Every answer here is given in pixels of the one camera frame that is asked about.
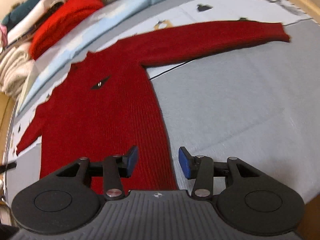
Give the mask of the dark red knitted sweater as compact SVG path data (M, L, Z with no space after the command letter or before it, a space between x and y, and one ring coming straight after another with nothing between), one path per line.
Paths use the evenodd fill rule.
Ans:
M146 67L197 59L267 42L289 42L281 23L212 21L154 30L118 40L74 63L38 105L17 144L20 154L41 140L40 177L87 157L102 161L139 150L125 191L175 190L168 137Z

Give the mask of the grey printed bed sheet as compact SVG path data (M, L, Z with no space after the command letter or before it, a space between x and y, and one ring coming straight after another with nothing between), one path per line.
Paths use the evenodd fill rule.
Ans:
M41 140L20 154L17 144L38 105L71 65L120 39L212 21L281 23L289 42L273 41L146 67L163 117L177 189L190 190L178 150L214 161L235 156L289 186L309 202L319 194L319 25L287 0L167 0L99 37L69 61L28 102L13 129L17 166L5 180L7 202L44 178Z

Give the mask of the cream folded fabric pile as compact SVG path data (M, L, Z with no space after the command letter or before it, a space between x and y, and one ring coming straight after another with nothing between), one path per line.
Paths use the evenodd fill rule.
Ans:
M34 60L29 54L31 42L11 48L1 58L1 92L16 100L29 76Z

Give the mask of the bright red folded sweater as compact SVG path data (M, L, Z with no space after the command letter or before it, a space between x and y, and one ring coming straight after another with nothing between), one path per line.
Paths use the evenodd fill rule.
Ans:
M29 48L31 58L38 59L79 23L103 6L102 0L67 0L35 32Z

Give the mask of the white folded garment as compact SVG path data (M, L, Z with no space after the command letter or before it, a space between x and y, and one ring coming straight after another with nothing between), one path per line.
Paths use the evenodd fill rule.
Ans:
M37 29L65 1L38 0L35 5L22 9L17 15L14 15L12 11L6 24L8 45L14 43L26 33Z

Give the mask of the light blue blanket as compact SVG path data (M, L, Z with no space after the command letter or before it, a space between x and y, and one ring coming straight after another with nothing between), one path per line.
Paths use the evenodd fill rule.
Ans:
M117 0L84 19L35 61L33 73L38 76L21 94L17 112L22 111L46 82L83 49L127 18L161 1L164 0Z

